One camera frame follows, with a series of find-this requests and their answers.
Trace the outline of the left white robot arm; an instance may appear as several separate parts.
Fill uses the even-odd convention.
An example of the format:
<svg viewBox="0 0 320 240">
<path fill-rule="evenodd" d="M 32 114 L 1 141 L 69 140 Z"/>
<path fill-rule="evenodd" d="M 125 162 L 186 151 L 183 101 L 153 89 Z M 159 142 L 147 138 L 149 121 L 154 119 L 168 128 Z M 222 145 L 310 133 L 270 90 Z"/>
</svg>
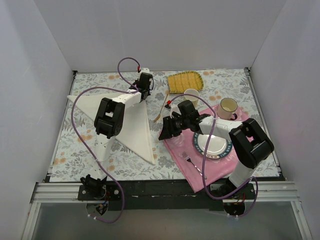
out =
<svg viewBox="0 0 320 240">
<path fill-rule="evenodd" d="M 101 200 L 109 193 L 105 187 L 107 174 L 104 171 L 114 140 L 146 162 L 155 164 L 146 104 L 152 83 L 153 75 L 144 68 L 130 89 L 120 95 L 69 97 L 94 123 L 96 162 L 80 181 L 85 192 L 95 200 Z"/>
</svg>

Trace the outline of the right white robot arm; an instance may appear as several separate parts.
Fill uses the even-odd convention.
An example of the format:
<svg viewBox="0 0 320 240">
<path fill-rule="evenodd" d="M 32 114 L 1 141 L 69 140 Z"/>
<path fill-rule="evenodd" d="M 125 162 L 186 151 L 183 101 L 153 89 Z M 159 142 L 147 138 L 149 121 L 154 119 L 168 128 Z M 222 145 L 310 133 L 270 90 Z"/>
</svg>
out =
<svg viewBox="0 0 320 240">
<path fill-rule="evenodd" d="M 195 134 L 208 136 L 206 148 L 209 147 L 211 136 L 230 141 L 238 158 L 234 171 L 215 194 L 209 192 L 205 179 L 202 184 L 207 195 L 213 200 L 239 198 L 245 192 L 244 186 L 253 180 L 254 170 L 275 149 L 269 137 L 253 118 L 241 122 L 218 118 L 215 111 L 200 114 L 189 100 L 179 103 L 177 107 L 178 112 L 172 111 L 162 119 L 162 130 L 158 139 L 168 140 L 190 130 Z"/>
</svg>

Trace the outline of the white cloth napkin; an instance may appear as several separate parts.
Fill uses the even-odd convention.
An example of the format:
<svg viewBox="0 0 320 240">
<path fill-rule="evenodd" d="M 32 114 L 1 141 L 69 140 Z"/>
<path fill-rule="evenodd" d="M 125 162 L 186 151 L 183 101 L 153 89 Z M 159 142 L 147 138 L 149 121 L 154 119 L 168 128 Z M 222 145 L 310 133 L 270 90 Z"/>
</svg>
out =
<svg viewBox="0 0 320 240">
<path fill-rule="evenodd" d="M 103 98 L 115 99 L 120 95 L 120 93 L 105 93 L 81 96 L 75 106 L 91 120 L 94 120 Z M 146 162 L 153 165 L 156 163 L 153 156 L 151 132 L 145 101 L 136 103 L 124 110 L 122 129 L 115 139 Z"/>
</svg>

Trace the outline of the gold fork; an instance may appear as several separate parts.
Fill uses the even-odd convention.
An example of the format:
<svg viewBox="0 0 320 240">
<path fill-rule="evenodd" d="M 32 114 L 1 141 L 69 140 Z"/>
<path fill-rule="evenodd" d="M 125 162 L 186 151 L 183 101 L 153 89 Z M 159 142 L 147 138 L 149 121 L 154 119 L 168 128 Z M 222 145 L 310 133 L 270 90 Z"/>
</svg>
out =
<svg viewBox="0 0 320 240">
<path fill-rule="evenodd" d="M 160 117 L 161 117 L 161 115 L 162 115 L 163 108 L 164 108 L 164 106 L 166 105 L 168 96 L 169 96 L 169 93 L 166 94 L 166 96 L 165 96 L 165 98 L 164 98 L 164 102 L 163 102 L 163 104 L 162 104 L 162 106 L 161 106 L 161 108 L 160 108 L 159 114 L 158 114 L 157 117 L 153 120 L 154 123 L 156 123 L 156 122 L 160 119 Z"/>
</svg>

